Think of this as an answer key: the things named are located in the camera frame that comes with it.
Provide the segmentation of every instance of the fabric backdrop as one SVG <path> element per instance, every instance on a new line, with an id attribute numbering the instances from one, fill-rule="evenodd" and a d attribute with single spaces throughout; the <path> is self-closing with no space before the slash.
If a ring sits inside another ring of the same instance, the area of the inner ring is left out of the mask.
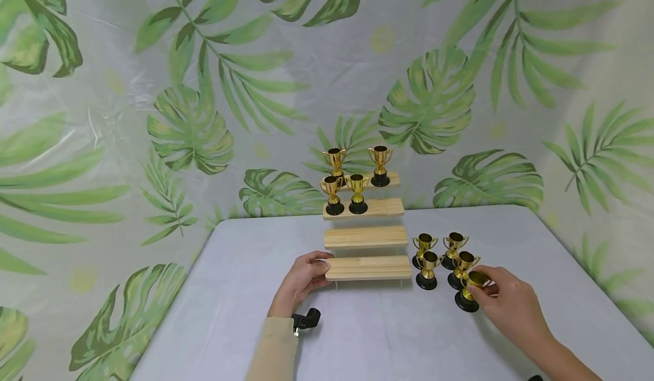
<path id="1" fill-rule="evenodd" d="M 406 208 L 527 206 L 654 343 L 652 10 L 0 0 L 0 380 L 127 380 L 214 226 L 319 213 L 333 146 L 395 149 Z"/>

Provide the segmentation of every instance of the wooden plank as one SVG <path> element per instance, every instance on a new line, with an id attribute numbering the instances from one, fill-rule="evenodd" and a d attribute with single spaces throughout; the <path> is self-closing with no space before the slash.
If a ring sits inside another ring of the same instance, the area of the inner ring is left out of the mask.
<path id="1" fill-rule="evenodd" d="M 392 188 L 392 187 L 399 186 L 399 184 L 400 184 L 400 175 L 397 174 L 396 171 L 387 171 L 387 175 L 388 175 L 388 178 L 391 179 L 391 182 L 389 182 L 386 187 L 375 187 L 371 183 L 368 183 L 368 186 L 367 186 L 366 189 L 382 189 L 382 188 Z M 364 174 L 364 177 L 372 179 L 373 173 Z M 339 192 L 344 192 L 344 191 L 352 191 L 352 190 L 348 186 L 345 186 L 345 187 L 341 187 L 338 191 Z"/>
<path id="2" fill-rule="evenodd" d="M 326 249 L 373 249 L 407 246 L 404 226 L 378 226 L 325 231 Z"/>
<path id="3" fill-rule="evenodd" d="M 413 277 L 407 256 L 336 257 L 329 259 L 328 282 L 409 279 Z"/>
<path id="4" fill-rule="evenodd" d="M 330 215 L 327 213 L 327 201 L 322 207 L 322 218 L 326 221 L 332 219 L 353 219 L 362 217 L 373 216 L 401 216 L 404 215 L 404 205 L 402 205 L 401 198 L 386 198 L 386 199 L 366 199 L 368 209 L 365 213 L 360 215 L 353 214 L 348 209 L 350 201 L 343 202 L 345 210 L 340 215 Z"/>

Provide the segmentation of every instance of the right hand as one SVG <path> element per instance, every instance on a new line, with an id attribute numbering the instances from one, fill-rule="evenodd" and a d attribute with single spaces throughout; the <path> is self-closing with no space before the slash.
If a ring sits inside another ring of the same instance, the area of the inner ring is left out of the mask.
<path id="1" fill-rule="evenodd" d="M 495 284 L 468 286 L 486 317 L 522 351 L 554 340 L 534 289 L 503 267 L 477 266 Z"/>

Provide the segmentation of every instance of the gold trophy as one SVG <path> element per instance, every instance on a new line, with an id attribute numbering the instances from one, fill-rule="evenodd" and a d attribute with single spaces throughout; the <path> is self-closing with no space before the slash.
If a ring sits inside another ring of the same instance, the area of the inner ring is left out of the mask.
<path id="1" fill-rule="evenodd" d="M 463 251 L 454 259 L 454 272 L 447 277 L 447 282 L 456 290 L 461 290 L 461 279 L 468 278 L 468 270 L 474 268 L 481 260 L 481 257 L 475 257 L 470 252 Z"/>
<path id="2" fill-rule="evenodd" d="M 330 148 L 327 152 L 323 152 L 322 156 L 325 162 L 332 166 L 332 175 L 338 178 L 338 187 L 345 187 L 345 177 L 343 176 L 343 162 L 345 161 L 345 150 L 340 148 Z"/>
<path id="3" fill-rule="evenodd" d="M 436 242 L 438 242 L 438 238 L 432 238 L 428 233 L 422 233 L 418 235 L 417 238 L 413 238 L 413 246 L 418 249 L 416 255 L 413 256 L 412 259 L 413 266 L 416 269 L 422 269 L 421 265 L 418 263 L 418 259 L 422 257 L 423 253 L 433 248 L 436 245 Z"/>
<path id="4" fill-rule="evenodd" d="M 434 269 L 436 269 L 436 266 L 440 265 L 442 261 L 442 256 L 438 257 L 434 252 L 430 251 L 426 251 L 418 257 L 418 264 L 421 266 L 420 273 L 416 276 L 416 283 L 418 283 L 418 286 L 425 290 L 434 290 L 436 286 L 438 286 Z"/>
<path id="5" fill-rule="evenodd" d="M 472 294 L 468 291 L 468 286 L 475 286 L 482 288 L 486 284 L 488 278 L 481 272 L 470 272 L 466 278 L 461 278 L 461 288 L 462 290 L 457 292 L 454 296 L 456 305 L 459 306 L 462 311 L 469 313 L 474 313 L 478 311 L 479 304 L 475 301 Z"/>
<path id="6" fill-rule="evenodd" d="M 447 270 L 453 270 L 454 260 L 459 257 L 459 249 L 463 248 L 468 243 L 468 236 L 463 236 L 459 232 L 452 232 L 443 239 L 443 244 L 447 248 L 446 258 L 443 259 L 443 267 Z"/>
<path id="7" fill-rule="evenodd" d="M 338 178 L 329 175 L 327 178 L 320 181 L 320 188 L 329 196 L 327 200 L 326 212 L 329 215 L 340 215 L 345 210 L 345 206 L 341 204 L 341 199 L 336 196 L 340 189 Z"/>
<path id="8" fill-rule="evenodd" d="M 355 215 L 360 215 L 367 211 L 367 204 L 364 202 L 364 197 L 361 193 L 366 189 L 369 180 L 370 178 L 364 177 L 361 174 L 352 174 L 349 177 L 345 177 L 347 186 L 354 192 L 349 210 Z"/>
<path id="9" fill-rule="evenodd" d="M 391 179 L 388 178 L 384 165 L 386 165 L 387 162 L 391 160 L 391 157 L 393 156 L 393 149 L 386 148 L 383 145 L 378 145 L 377 147 L 369 148 L 368 153 L 370 155 L 370 159 L 376 165 L 375 175 L 372 177 L 370 183 L 375 187 L 386 187 L 389 183 L 391 183 Z"/>

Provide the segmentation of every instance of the white table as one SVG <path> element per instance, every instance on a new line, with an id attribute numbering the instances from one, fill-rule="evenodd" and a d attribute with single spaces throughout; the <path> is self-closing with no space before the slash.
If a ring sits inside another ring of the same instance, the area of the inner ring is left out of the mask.
<path id="1" fill-rule="evenodd" d="M 654 349 L 527 208 L 414 210 L 367 225 L 392 222 L 404 223 L 409 236 L 470 235 L 466 250 L 531 283 L 555 336 L 603 380 L 652 379 Z M 241 381 L 281 279 L 295 257 L 322 249 L 332 226 L 321 216 L 220 223 L 132 380 Z M 322 318 L 300 336 L 297 381 L 525 381 L 538 374 L 481 311 L 456 306 L 448 273 L 436 269 L 433 291 L 405 280 L 402 288 L 349 282 L 311 295 L 299 312 L 316 307 Z"/>

